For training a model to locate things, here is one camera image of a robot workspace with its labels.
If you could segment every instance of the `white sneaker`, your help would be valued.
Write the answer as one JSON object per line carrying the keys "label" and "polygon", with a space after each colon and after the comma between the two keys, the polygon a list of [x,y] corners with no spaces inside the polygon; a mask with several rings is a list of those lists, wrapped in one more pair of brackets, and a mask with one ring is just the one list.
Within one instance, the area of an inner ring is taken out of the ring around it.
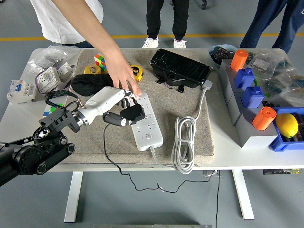
{"label": "white sneaker", "polygon": [[182,39],[180,42],[178,42],[176,39],[174,39],[173,46],[174,48],[186,48],[186,43],[184,39]]}
{"label": "white sneaker", "polygon": [[158,47],[158,37],[156,39],[147,38],[144,42],[142,48],[157,48]]}

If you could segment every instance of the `gray carpet mat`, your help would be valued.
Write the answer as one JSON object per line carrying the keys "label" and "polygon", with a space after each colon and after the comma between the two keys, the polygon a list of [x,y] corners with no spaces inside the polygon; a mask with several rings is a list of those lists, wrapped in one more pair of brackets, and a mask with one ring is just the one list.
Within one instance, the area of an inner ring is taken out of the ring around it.
{"label": "gray carpet mat", "polygon": [[[198,60],[198,55],[192,50],[169,49],[185,57]],[[156,49],[122,49],[122,53],[130,65],[139,65],[143,68],[143,77],[139,87],[146,92],[157,122],[163,135],[163,146],[156,148],[155,153],[163,164],[171,164],[171,151],[174,144],[175,119],[177,117],[198,114],[198,107],[202,90],[199,87],[192,89],[185,87],[183,93],[175,89],[168,89],[164,84],[156,83],[156,75],[152,72],[150,60]],[[95,64],[96,49],[85,49],[81,52],[76,66],[75,75],[83,74],[84,68]],[[83,103],[90,97],[79,96]],[[114,106],[110,111],[119,114],[121,106]],[[95,118],[88,127],[82,127],[78,133],[70,129],[63,130],[70,143],[76,145],[76,151],[63,163],[109,163],[104,154],[103,132],[107,123],[102,116]],[[125,164],[156,164],[150,151],[141,152],[137,149],[133,132],[130,126],[118,127],[110,125],[105,133],[106,151],[116,163]],[[197,121],[197,131],[194,140],[195,164],[211,163],[214,157],[214,147],[211,137],[210,121],[206,98],[203,100],[202,110]]]}

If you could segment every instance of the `yellow floor line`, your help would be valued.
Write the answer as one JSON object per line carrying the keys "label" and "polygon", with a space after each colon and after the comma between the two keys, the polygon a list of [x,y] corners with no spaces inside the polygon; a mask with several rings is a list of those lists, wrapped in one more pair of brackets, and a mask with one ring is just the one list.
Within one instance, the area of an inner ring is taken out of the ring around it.
{"label": "yellow floor line", "polygon": [[[186,38],[224,38],[224,37],[244,37],[244,33],[230,33],[230,34],[187,34]],[[277,37],[278,33],[263,33],[263,37]],[[304,33],[297,33],[297,37],[304,37]],[[113,39],[137,39],[146,38],[147,35],[113,35]],[[173,38],[174,35],[159,34],[159,38]],[[0,42],[3,41],[34,41],[34,40],[46,40],[44,37],[12,37],[12,38],[0,38]]]}

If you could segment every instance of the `rubik's cube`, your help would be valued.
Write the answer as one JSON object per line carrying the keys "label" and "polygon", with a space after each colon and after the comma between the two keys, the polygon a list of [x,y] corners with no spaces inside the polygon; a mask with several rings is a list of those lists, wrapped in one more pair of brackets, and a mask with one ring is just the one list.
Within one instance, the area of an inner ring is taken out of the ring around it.
{"label": "rubik's cube", "polygon": [[58,107],[47,105],[45,110],[44,110],[43,117],[48,116],[49,114],[54,112],[56,109],[58,109]]}
{"label": "rubik's cube", "polygon": [[106,65],[105,65],[105,58],[101,53],[98,53],[97,55],[94,56],[94,60],[97,66],[100,66],[102,71],[107,72],[106,70]]}

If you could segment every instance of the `concrete floor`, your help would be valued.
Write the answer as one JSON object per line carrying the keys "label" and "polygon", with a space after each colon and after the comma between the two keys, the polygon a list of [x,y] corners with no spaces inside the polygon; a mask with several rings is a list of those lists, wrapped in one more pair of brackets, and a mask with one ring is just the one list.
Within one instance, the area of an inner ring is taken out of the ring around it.
{"label": "concrete floor", "polygon": [[[100,0],[104,7],[103,25],[111,35],[145,35],[144,0]],[[218,44],[239,47],[254,16],[257,0],[190,0],[187,34],[236,34],[212,38],[185,38],[189,48],[209,48]],[[265,30],[278,33],[280,14]],[[161,12],[160,34],[171,35],[173,10],[167,0]],[[2,38],[42,37],[41,27],[29,0],[0,3],[0,40]],[[258,48],[269,48],[275,37],[262,37]],[[145,38],[116,39],[122,48],[140,48]],[[288,56],[298,73],[304,75],[303,36],[294,40]],[[36,48],[49,41],[0,42],[0,119],[8,104],[9,82],[19,79]],[[172,38],[161,38],[160,48],[171,48]],[[185,176],[173,171],[133,171],[139,188],[159,183],[168,190],[184,180],[205,180],[202,171]],[[91,228],[94,224],[210,224],[215,227],[218,177],[208,183],[186,183],[175,194],[161,191],[137,192],[128,177],[119,172],[84,173],[75,224],[64,224],[72,173],[46,173],[43,176],[18,176],[0,188],[1,228]],[[254,220],[243,220],[231,171],[221,171],[218,201],[218,227],[299,228],[304,219],[304,177],[300,175],[263,175],[262,170],[244,171]]]}

